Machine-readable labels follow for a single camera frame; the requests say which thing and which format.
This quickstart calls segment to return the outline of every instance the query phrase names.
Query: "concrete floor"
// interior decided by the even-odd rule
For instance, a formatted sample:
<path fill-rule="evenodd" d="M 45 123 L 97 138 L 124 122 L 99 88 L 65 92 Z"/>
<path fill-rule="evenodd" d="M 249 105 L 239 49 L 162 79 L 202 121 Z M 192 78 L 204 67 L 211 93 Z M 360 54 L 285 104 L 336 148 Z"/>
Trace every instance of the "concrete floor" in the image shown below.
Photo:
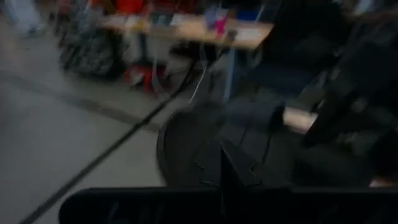
<path fill-rule="evenodd" d="M 21 40 L 0 17 L 0 223 L 58 223 L 65 197 L 88 187 L 164 185 L 157 132 L 192 90 L 112 151 L 163 99 L 64 74 L 56 43 L 51 32 Z"/>

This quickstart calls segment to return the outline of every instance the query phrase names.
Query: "wire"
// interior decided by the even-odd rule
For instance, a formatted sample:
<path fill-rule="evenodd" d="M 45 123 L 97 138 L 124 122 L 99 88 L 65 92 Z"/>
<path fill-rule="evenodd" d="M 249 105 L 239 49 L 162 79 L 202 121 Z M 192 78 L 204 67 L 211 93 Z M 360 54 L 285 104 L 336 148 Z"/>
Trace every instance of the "wire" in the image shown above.
<path fill-rule="evenodd" d="M 198 82 L 198 84 L 197 84 L 197 87 L 195 88 L 195 91 L 193 92 L 192 97 L 191 97 L 191 99 L 190 99 L 190 101 L 189 101 L 188 104 L 192 103 L 192 101 L 193 101 L 195 95 L 197 94 L 197 91 L 198 91 L 198 89 L 199 89 L 199 86 L 200 86 L 200 84 L 201 84 L 201 81 L 202 81 L 203 78 L 205 77 L 206 71 L 207 71 L 207 58 L 206 58 L 205 46 L 204 46 L 203 43 L 200 44 L 199 61 L 200 61 L 200 63 L 202 63 L 203 72 L 202 72 L 202 75 L 201 75 L 201 77 L 200 77 L 200 79 L 199 79 L 199 82 Z"/>

